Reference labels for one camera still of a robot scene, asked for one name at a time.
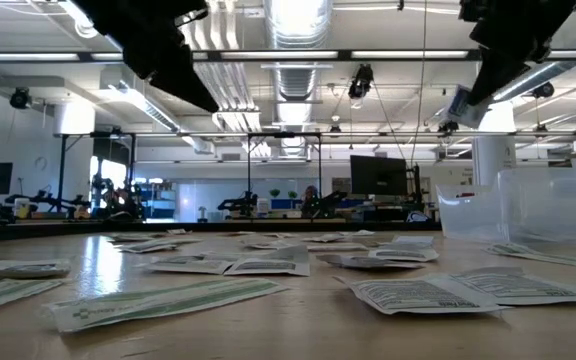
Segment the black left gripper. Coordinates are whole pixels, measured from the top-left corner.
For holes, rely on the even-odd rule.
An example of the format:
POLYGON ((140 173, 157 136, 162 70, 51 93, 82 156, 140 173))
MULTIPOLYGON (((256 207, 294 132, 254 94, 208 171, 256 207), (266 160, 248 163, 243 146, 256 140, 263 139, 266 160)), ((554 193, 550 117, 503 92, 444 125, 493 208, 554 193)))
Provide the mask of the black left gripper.
POLYGON ((206 0, 73 0, 123 62, 159 90, 207 112, 218 105, 193 67, 180 27, 208 15, 206 0))

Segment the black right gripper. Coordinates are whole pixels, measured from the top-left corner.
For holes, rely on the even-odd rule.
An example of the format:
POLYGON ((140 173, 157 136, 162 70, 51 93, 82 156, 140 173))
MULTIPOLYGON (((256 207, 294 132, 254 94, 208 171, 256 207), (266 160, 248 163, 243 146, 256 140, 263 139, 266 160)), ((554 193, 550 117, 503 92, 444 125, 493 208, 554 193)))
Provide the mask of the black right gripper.
POLYGON ((460 19, 474 23, 469 37, 481 46, 481 69, 467 97, 478 105, 541 63, 555 33, 576 11, 576 0, 460 0, 460 19))

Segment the white round column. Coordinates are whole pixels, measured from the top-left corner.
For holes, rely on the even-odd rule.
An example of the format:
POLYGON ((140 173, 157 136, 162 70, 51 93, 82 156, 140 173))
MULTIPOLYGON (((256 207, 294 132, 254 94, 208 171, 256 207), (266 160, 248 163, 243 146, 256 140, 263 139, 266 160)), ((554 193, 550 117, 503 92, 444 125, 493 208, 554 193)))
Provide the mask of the white round column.
POLYGON ((513 105, 499 102, 489 106, 478 131, 499 132, 503 136, 476 136, 472 142, 473 174, 476 185, 491 186, 500 171, 516 166, 515 138, 507 133, 516 130, 513 105))
POLYGON ((54 110, 55 135, 89 134, 95 128, 95 109, 86 102, 58 104, 54 110))

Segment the black overhead light beam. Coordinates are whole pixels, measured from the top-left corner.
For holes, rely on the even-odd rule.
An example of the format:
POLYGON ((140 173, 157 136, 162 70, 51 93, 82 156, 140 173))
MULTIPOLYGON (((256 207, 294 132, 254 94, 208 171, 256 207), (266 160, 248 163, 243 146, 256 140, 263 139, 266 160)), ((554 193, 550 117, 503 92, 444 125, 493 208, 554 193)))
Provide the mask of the black overhead light beam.
MULTIPOLYGON (((196 62, 457 62, 480 61, 477 49, 465 50, 206 50, 196 62)), ((0 63, 120 63, 120 52, 0 52, 0 63)))

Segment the small clear plastic container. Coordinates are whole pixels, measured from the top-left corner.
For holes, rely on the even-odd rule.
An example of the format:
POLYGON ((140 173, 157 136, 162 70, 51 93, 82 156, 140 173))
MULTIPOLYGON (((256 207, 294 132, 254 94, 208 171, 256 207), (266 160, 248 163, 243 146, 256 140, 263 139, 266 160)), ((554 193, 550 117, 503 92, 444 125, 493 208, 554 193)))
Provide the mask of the small clear plastic container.
POLYGON ((437 185, 443 235, 476 242, 503 242, 499 192, 489 186, 437 185))

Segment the large clear plastic container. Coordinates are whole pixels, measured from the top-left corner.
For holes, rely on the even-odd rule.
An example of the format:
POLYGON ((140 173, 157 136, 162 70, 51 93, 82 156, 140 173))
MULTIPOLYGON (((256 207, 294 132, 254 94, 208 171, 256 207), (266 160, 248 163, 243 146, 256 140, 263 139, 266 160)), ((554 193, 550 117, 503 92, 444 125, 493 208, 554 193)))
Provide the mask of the large clear plastic container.
POLYGON ((570 168, 517 168, 497 178, 506 238, 576 243, 576 160, 570 168))

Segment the black computer monitor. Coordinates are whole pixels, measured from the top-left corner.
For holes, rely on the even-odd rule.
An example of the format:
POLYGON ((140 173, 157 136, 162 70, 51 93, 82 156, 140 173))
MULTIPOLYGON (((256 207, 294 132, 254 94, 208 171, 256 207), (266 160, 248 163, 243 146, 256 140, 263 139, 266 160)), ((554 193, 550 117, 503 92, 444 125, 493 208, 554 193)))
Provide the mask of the black computer monitor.
POLYGON ((351 155, 350 168, 352 194, 408 194, 407 165, 403 159, 351 155))

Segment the black station frame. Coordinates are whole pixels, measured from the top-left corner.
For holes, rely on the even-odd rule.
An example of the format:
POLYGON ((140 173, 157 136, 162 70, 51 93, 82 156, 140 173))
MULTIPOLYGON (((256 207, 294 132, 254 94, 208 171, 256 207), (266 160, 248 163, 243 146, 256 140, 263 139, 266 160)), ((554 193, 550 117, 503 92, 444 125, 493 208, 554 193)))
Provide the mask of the black station frame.
POLYGON ((273 187, 259 197, 302 200, 307 186, 317 187, 323 197, 323 136, 320 132, 278 130, 248 133, 245 137, 246 191, 257 191, 261 181, 273 187))
POLYGON ((130 150, 129 150, 129 163, 127 167, 127 176, 124 180, 125 187, 129 188, 134 177, 134 168, 136 160, 136 145, 137 145, 137 134, 134 132, 122 132, 121 130, 113 131, 93 131, 84 134, 74 134, 74 140, 72 143, 68 143, 68 139, 71 137, 70 134, 57 134, 57 137, 61 139, 60 145, 60 162, 59 162, 59 172, 58 172, 58 187, 57 187, 57 204, 55 208, 58 212, 61 212, 65 207, 63 200, 63 188, 64 188, 64 174, 65 174, 65 164, 66 164, 66 153, 68 150, 79 142, 82 138, 93 138, 93 139, 107 139, 116 140, 122 138, 129 138, 131 140, 130 150))

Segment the black metal table frame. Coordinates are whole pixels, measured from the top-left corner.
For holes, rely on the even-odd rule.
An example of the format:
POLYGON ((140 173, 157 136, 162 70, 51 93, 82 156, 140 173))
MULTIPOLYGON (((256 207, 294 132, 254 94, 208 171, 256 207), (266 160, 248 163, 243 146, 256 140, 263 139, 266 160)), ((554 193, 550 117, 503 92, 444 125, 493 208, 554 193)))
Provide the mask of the black metal table frame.
POLYGON ((57 222, 0 225, 0 241, 111 232, 165 232, 184 229, 195 233, 217 232, 337 232, 337 231, 441 231, 438 222, 346 223, 335 219, 233 220, 222 223, 111 223, 57 222))

